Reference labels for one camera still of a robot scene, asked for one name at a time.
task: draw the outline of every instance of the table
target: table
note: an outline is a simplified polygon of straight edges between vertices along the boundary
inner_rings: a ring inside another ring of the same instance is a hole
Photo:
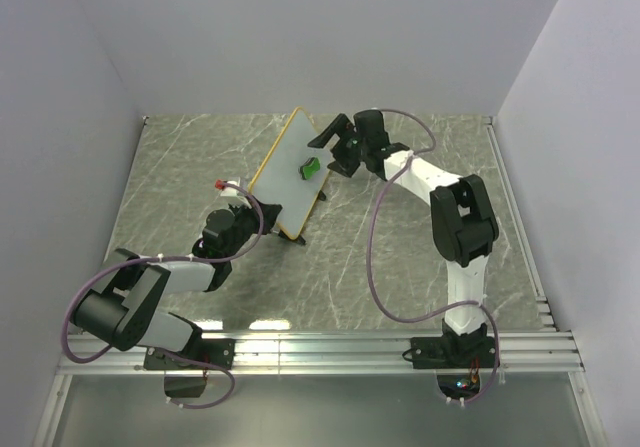
[[[312,116],[319,129],[335,114]],[[251,178],[288,114],[155,116],[145,126],[110,250],[186,254],[209,212],[224,208],[217,179]],[[481,116],[420,116],[433,127],[438,149],[425,157],[460,174],[476,173],[487,186],[500,238],[486,276],[486,305],[505,330],[540,329],[535,291],[499,165]],[[413,148],[428,137],[411,120],[386,116],[393,142]],[[306,246],[266,236],[213,293],[167,295],[161,305],[205,328],[224,330],[438,329],[440,320],[407,326],[386,319],[370,298],[365,274],[366,235],[382,181],[364,167],[353,178],[331,174],[327,202],[314,208]],[[444,260],[431,239],[429,208],[400,187],[391,189],[378,217],[375,279],[381,298],[410,317],[447,299]]]

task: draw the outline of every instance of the green block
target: green block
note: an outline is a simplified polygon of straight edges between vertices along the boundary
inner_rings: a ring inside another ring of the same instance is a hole
[[[304,164],[300,166],[298,172],[302,180],[309,180],[317,171],[320,170],[320,160],[317,157],[310,157]]]

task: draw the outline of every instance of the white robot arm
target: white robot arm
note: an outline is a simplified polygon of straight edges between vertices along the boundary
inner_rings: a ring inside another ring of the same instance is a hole
[[[351,123],[345,114],[338,115],[309,146],[323,148],[337,135],[339,140],[331,148],[335,159],[329,165],[331,170],[351,177],[364,162],[381,179],[394,178],[414,153],[403,144],[389,141],[380,111],[366,110],[353,118]],[[431,206],[433,239],[447,262],[449,304],[482,303],[487,260],[498,238],[498,225],[482,179],[477,175],[461,177],[413,158],[395,184]],[[457,336],[479,331],[484,322],[482,311],[472,305],[445,314],[445,324]]]
[[[384,173],[387,179],[402,169],[413,155],[411,150],[397,152],[384,160]],[[400,176],[395,184],[413,193],[428,205],[431,205],[431,193],[438,187],[450,187],[460,182],[460,176],[446,172],[426,160],[417,158],[409,170]],[[449,304],[463,300],[475,300],[481,303],[484,298],[484,273],[488,255],[471,260],[466,267],[459,262],[447,260],[449,279]],[[458,334],[468,334],[479,329],[484,322],[482,312],[473,306],[464,306],[449,310],[445,314],[445,323]]]
[[[232,190],[222,185],[218,188]],[[253,206],[242,201],[230,202],[229,209],[214,210],[208,215],[202,237],[190,254],[192,260],[197,257],[199,262],[189,261],[187,256],[186,260],[146,263],[141,261],[143,256],[127,249],[114,250],[103,264],[103,271],[122,267],[96,281],[77,300],[69,320],[118,350],[140,345],[179,353],[191,360],[200,361],[205,354],[211,358],[215,354],[211,349],[216,346],[210,347],[212,343],[202,339],[202,329],[158,309],[158,304],[165,294],[212,292],[224,283],[232,271],[231,262],[224,259],[236,255],[253,235],[270,233],[282,210],[280,205],[255,202],[263,224]],[[207,263],[202,258],[222,261]],[[227,344],[217,347],[220,352],[231,354]]]

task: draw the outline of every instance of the purple cable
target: purple cable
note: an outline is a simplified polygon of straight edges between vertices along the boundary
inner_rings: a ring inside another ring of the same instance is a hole
[[[487,308],[483,304],[481,304],[480,302],[476,302],[474,300],[465,300],[465,301],[455,302],[453,304],[446,305],[444,307],[441,307],[439,309],[436,309],[436,310],[434,310],[432,312],[429,312],[428,314],[424,314],[424,315],[421,315],[419,317],[414,317],[414,318],[411,318],[411,319],[405,319],[405,318],[402,318],[402,317],[398,317],[394,313],[392,313],[389,310],[387,310],[387,308],[382,303],[382,300],[380,300],[380,296],[378,295],[375,283],[373,281],[373,265],[372,265],[373,264],[373,262],[372,262],[372,256],[373,256],[373,233],[374,233],[374,229],[375,229],[375,226],[376,226],[376,219],[378,218],[378,213],[380,211],[380,206],[382,204],[382,199],[384,199],[384,196],[387,195],[387,192],[389,191],[389,189],[391,188],[393,183],[396,180],[398,180],[402,174],[404,174],[407,170],[409,170],[409,168],[411,167],[411,163],[413,162],[413,160],[419,154],[424,154],[426,152],[432,152],[436,148],[435,135],[433,135],[433,132],[431,132],[431,129],[427,126],[427,124],[425,124],[422,120],[420,120],[415,115],[412,115],[412,114],[410,114],[408,112],[404,112],[402,110],[396,110],[396,109],[376,109],[376,110],[379,110],[380,112],[390,112],[390,113],[394,113],[394,114],[404,115],[405,117],[409,117],[410,119],[416,121],[427,132],[427,134],[429,134],[429,137],[431,137],[432,143],[431,143],[431,146],[429,146],[429,147],[426,147],[426,148],[420,149],[420,150],[416,150],[414,152],[414,154],[411,157],[409,157],[409,159],[407,160],[407,163],[404,165],[404,167],[402,167],[395,175],[393,175],[385,183],[384,187],[380,191],[380,194],[378,194],[378,198],[376,199],[376,203],[375,203],[375,206],[373,208],[373,214],[371,215],[371,224],[369,225],[369,235],[367,237],[367,255],[366,255],[367,282],[369,284],[369,290],[371,291],[371,297],[373,298],[373,301],[375,302],[375,304],[378,307],[378,309],[380,309],[380,311],[384,315],[389,317],[391,320],[394,320],[396,322],[400,322],[400,323],[403,323],[403,324],[414,324],[416,322],[423,322],[425,320],[432,319],[433,317],[436,317],[436,316],[438,316],[440,314],[444,314],[448,310],[455,309],[456,307],[462,307],[464,305],[475,305],[476,307],[480,308],[482,310],[482,312],[484,312],[484,314],[487,317],[487,319],[489,319],[489,323],[491,324],[491,330],[493,330],[493,335],[494,335],[494,338],[495,338],[495,349],[496,349],[495,359],[494,359],[494,362],[493,362],[493,370],[491,371],[491,376],[489,377],[488,382],[480,390],[480,392],[478,392],[477,395],[475,395],[471,399],[465,401],[465,404],[468,404],[468,403],[471,403],[471,402],[474,402],[474,401],[478,400],[480,397],[482,397],[486,393],[486,391],[489,389],[489,387],[491,387],[491,385],[495,381],[496,374],[498,372],[498,367],[500,366],[500,340],[498,338],[498,326],[496,325],[496,322],[495,322],[493,316],[489,313]]]
[[[257,214],[258,214],[258,219],[259,219],[259,230],[258,232],[261,233],[264,230],[264,215],[262,213],[262,209],[260,208],[260,204],[258,203],[258,201],[256,200],[256,198],[251,195],[249,192],[247,192],[246,190],[244,190],[242,187],[238,187],[237,185],[234,184],[229,184],[227,182],[223,182],[222,185],[226,188],[229,187],[231,189],[237,190],[238,192],[240,192],[241,194],[243,194],[248,200],[249,202],[251,202],[251,204],[253,205],[253,207],[255,208]],[[62,323],[62,330],[60,332],[60,345],[62,346],[62,352],[64,352],[64,355],[67,356],[67,358],[69,360],[71,360],[72,362],[75,362],[76,364],[88,364],[89,362],[93,362],[96,359],[99,359],[100,357],[102,357],[105,353],[107,353],[109,351],[109,349],[111,349],[110,345],[107,345],[105,348],[103,348],[102,350],[100,350],[99,352],[93,354],[90,357],[78,357],[76,356],[73,352],[71,352],[71,348],[69,347],[69,339],[67,337],[68,334],[68,330],[69,330],[69,323],[71,322],[71,316],[73,315],[73,311],[75,310],[77,304],[84,298],[84,296],[86,295],[86,293],[91,289],[91,287],[93,287],[96,282],[98,282],[100,279],[102,279],[103,277],[105,277],[106,275],[109,275],[111,272],[114,272],[116,270],[120,270],[122,268],[125,267],[130,267],[132,265],[139,265],[139,264],[151,264],[151,263],[157,263],[157,262],[197,262],[200,264],[221,264],[224,262],[229,262],[231,260],[235,260],[239,257],[242,257],[244,254],[246,254],[247,252],[249,252],[251,249],[253,249],[256,244],[258,243],[258,241],[260,240],[261,235],[257,235],[256,238],[253,240],[253,242],[251,242],[251,244],[249,244],[249,247],[247,247],[245,250],[238,252],[235,255],[232,255],[230,257],[225,257],[222,259],[205,259],[202,257],[187,257],[187,256],[171,256],[171,257],[146,257],[146,258],[141,258],[141,259],[133,259],[133,260],[128,260],[126,262],[121,262],[119,264],[115,264],[112,265],[111,267],[98,272],[96,275],[94,275],[93,277],[91,277],[78,291],[78,293],[73,297],[73,299],[71,299],[71,302],[69,303],[69,306],[67,307],[67,311],[65,312],[64,315],[64,321]],[[187,405],[184,405],[185,408],[190,408],[190,409],[202,409],[202,408],[207,408],[207,407],[213,407],[214,405],[218,405],[220,402],[223,402],[224,400],[226,400],[231,393],[233,392],[233,389],[235,387],[235,379],[233,378],[233,375],[231,374],[231,372],[229,372],[228,370],[224,369],[223,367],[214,365],[214,364],[209,364],[209,363],[205,363],[205,362],[197,362],[195,360],[189,360],[189,359],[183,359],[182,357],[176,355],[176,354],[171,354],[169,355],[170,357],[175,357],[177,359],[179,359],[181,362],[186,362],[192,365],[197,365],[200,367],[205,367],[207,369],[211,369],[211,370],[219,370],[220,372],[223,372],[225,375],[227,375],[229,377],[229,379],[231,379],[231,387],[229,389],[229,391],[223,395],[219,400],[212,402],[210,404],[205,404],[204,406],[189,406],[187,407]]]

